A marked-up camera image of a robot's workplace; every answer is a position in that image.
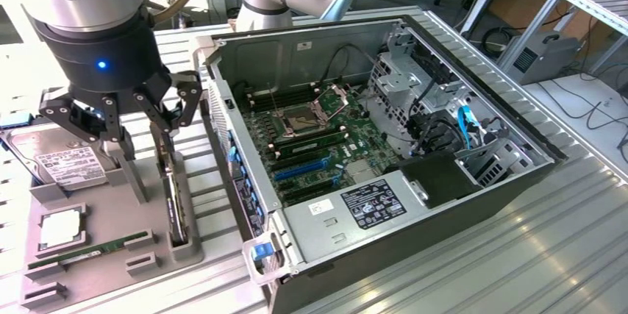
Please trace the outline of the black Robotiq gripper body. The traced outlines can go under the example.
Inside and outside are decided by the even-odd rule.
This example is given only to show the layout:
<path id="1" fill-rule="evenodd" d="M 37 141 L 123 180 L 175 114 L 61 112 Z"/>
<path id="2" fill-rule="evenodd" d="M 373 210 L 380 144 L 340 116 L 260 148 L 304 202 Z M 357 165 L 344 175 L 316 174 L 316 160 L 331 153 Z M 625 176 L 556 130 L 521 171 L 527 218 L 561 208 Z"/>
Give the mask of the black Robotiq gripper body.
<path id="1" fill-rule="evenodd" d="M 35 20 L 61 70 L 72 97 L 99 104 L 115 95 L 120 103 L 133 102 L 133 93 L 160 101 L 171 87 L 169 71 L 161 63 L 155 34 L 141 15 L 97 32 L 69 32 Z"/>

